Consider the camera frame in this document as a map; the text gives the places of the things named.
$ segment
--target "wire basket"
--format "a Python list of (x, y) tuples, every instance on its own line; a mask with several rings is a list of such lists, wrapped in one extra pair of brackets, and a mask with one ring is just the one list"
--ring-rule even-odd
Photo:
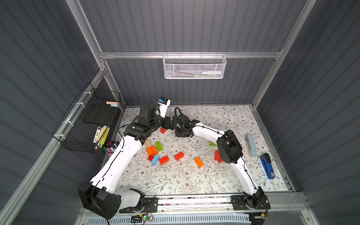
[(173, 58), (164, 55), (163, 64), (166, 79), (222, 79), (226, 57)]
[[(107, 101), (118, 102), (118, 107), (109, 121), (107, 129), (97, 141), (97, 149), (95, 149), (93, 148), (93, 139), (97, 127), (101, 127), (102, 125), (86, 123), (84, 122), (84, 117), (93, 105), (105, 105)], [(121, 98), (119, 92), (92, 88), (81, 103), (76, 103), (77, 106), (75, 107), (77, 108), (74, 114), (66, 121), (63, 121), (65, 116), (63, 117), (63, 122), (59, 123), (55, 129), (53, 137), (56, 138), (67, 150), (101, 153), (102, 145), (111, 141), (111, 137), (115, 131), (115, 127), (121, 113), (120, 101)], [(63, 123), (65, 123), (64, 128), (58, 131), (59, 127)]]

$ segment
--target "white wire basket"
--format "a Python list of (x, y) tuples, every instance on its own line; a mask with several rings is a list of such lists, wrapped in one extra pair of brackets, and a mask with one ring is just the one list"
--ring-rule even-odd
[(166, 79), (222, 79), (226, 57), (225, 55), (213, 57), (164, 55), (163, 64)]

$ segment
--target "blue stapler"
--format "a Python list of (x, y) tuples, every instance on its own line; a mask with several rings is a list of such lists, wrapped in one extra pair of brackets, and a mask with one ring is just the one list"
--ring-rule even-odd
[(275, 174), (274, 174), (274, 170), (273, 170), (273, 166), (271, 165), (271, 159), (269, 154), (264, 153), (263, 155), (260, 156), (260, 160), (262, 165), (264, 166), (265, 169), (265, 173), (268, 177), (268, 179), (272, 180), (275, 178)]

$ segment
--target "floral patterned surface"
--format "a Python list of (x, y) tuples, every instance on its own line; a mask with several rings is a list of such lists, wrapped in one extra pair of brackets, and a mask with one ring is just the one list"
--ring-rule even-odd
[[(140, 108), (126, 108), (121, 124), (131, 123), (139, 115)], [(174, 107), (169, 107), (167, 116), (174, 114)], [(271, 157), (267, 144), (259, 130), (258, 125), (248, 105), (236, 106), (197, 106), (180, 107), (182, 113), (190, 120), (196, 119), (205, 125), (218, 130), (231, 129), (243, 147), (244, 160), (256, 182), (266, 192), (288, 190), (276, 162)], [(245, 147), (244, 134), (254, 136), (258, 156), (249, 157)], [(138, 189), (147, 195), (166, 194), (207, 194), (207, 193), (234, 193), (242, 192), (243, 188), (235, 172), (229, 164), (219, 163), (214, 160), (217, 146), (210, 146), (210, 141), (194, 136), (192, 138), (177, 138), (172, 130), (165, 134), (160, 129), (149, 137), (151, 144), (160, 141), (163, 151), (159, 152), (160, 158), (168, 156), (170, 161), (164, 165), (160, 163), (153, 166), (148, 161), (146, 145), (134, 154), (123, 175), (119, 179), (117, 189)], [(174, 156), (179, 152), (184, 157), (176, 161)], [(259, 156), (269, 153), (273, 161), (275, 179), (269, 180), (265, 174)], [(198, 168), (194, 158), (200, 157), (204, 166)]]

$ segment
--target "blue block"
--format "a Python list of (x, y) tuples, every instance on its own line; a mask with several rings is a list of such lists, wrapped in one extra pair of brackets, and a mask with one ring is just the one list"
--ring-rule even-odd
[(156, 165), (157, 162), (159, 161), (159, 159), (160, 159), (160, 157), (159, 157), (158, 155), (155, 155), (154, 158), (153, 158), (153, 160), (151, 161), (151, 164), (152, 164), (152, 165)]
[(256, 151), (254, 137), (252, 136), (252, 134), (246, 134), (245, 138), (247, 140), (247, 147), (249, 148), (249, 150), (251, 152), (251, 157), (256, 157), (257, 151)]

